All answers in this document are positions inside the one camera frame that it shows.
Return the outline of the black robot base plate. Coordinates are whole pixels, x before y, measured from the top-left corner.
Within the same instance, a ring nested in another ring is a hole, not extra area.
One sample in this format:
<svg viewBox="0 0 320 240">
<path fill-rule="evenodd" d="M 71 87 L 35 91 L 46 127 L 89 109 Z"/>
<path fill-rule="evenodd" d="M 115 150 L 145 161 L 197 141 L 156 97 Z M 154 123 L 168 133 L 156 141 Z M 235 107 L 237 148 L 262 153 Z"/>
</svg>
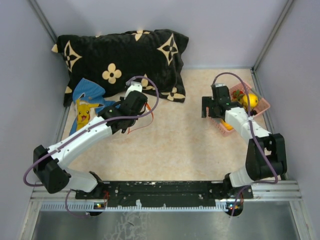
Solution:
<svg viewBox="0 0 320 240">
<path fill-rule="evenodd" d="M 75 191 L 77 200 L 103 200 L 108 207 L 214 207 L 216 200 L 233 199 L 241 189 L 222 181 L 110 181 L 91 192 Z"/>
</svg>

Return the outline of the clear orange zip top bag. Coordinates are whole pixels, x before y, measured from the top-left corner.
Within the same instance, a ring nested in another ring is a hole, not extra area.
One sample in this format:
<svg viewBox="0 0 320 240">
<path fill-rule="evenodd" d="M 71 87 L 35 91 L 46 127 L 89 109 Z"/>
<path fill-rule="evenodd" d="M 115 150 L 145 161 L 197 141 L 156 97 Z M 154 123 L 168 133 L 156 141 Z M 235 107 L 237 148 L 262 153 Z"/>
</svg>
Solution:
<svg viewBox="0 0 320 240">
<path fill-rule="evenodd" d="M 133 124 L 133 126 L 127 129 L 126 134 L 128 135 L 133 131 L 140 130 L 150 126 L 154 121 L 154 113 L 153 112 L 150 113 L 150 111 L 151 111 L 151 107 L 148 103 L 146 103 L 144 107 L 144 114 L 147 114 L 147 116 L 138 118 Z"/>
</svg>

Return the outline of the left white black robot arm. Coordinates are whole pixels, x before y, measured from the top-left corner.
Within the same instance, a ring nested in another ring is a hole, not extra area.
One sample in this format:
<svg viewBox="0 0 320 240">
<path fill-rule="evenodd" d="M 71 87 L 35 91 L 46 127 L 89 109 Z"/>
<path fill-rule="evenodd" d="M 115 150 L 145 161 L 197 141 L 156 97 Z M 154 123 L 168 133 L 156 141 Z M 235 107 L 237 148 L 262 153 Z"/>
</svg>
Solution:
<svg viewBox="0 0 320 240">
<path fill-rule="evenodd" d="M 83 191 L 95 199 L 101 197 L 104 186 L 100 178 L 92 171 L 72 170 L 69 165 L 95 143 L 118 131 L 125 132 L 142 114 L 147 101 L 146 95 L 133 90 L 119 101 L 118 106 L 105 107 L 86 126 L 65 140 L 48 148 L 36 147 L 33 151 L 33 172 L 47 192 L 55 194 L 69 188 Z"/>
</svg>

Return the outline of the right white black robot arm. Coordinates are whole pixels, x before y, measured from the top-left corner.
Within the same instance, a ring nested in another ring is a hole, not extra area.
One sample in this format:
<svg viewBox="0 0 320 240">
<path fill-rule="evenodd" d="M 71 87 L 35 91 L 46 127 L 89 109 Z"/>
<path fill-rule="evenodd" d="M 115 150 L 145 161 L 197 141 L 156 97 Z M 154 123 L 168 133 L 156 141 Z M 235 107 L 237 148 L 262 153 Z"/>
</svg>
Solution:
<svg viewBox="0 0 320 240">
<path fill-rule="evenodd" d="M 244 166 L 223 179 L 224 194 L 235 198 L 252 184 L 277 184 L 287 171 L 284 137 L 261 127 L 239 102 L 232 101 L 226 85 L 215 83 L 211 89 L 212 96 L 202 97 L 202 118 L 223 120 L 247 144 Z"/>
</svg>

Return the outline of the pink plastic basket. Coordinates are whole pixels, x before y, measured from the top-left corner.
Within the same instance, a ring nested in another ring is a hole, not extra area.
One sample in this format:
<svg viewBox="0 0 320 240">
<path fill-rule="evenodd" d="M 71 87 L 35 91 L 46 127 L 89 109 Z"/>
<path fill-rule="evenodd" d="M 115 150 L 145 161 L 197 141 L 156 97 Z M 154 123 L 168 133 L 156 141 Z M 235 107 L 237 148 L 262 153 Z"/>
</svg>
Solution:
<svg viewBox="0 0 320 240">
<path fill-rule="evenodd" d="M 238 84 L 229 88 L 229 95 L 230 95 L 231 100 L 232 101 L 236 100 L 236 98 L 234 98 L 234 96 L 236 95 L 237 92 L 239 92 L 239 94 L 240 93 L 244 94 L 245 89 L 247 89 L 247 91 L 250 94 L 254 94 L 258 98 L 258 102 L 257 102 L 256 106 L 253 108 L 253 110 L 256 111 L 256 115 L 254 115 L 253 117 L 255 118 L 255 117 L 262 115 L 266 110 L 268 110 L 270 108 L 270 104 L 248 83 L 245 82 L 244 85 L 245 85 L 245 87 L 241 83 L 238 83 Z M 217 129 L 220 131 L 220 133 L 224 137 L 229 136 L 230 134 L 235 132 L 234 129 L 231 129 L 230 127 L 226 127 L 223 123 L 221 123 L 220 119 L 212 118 L 211 120 L 212 120 L 213 125 L 217 127 Z"/>
</svg>

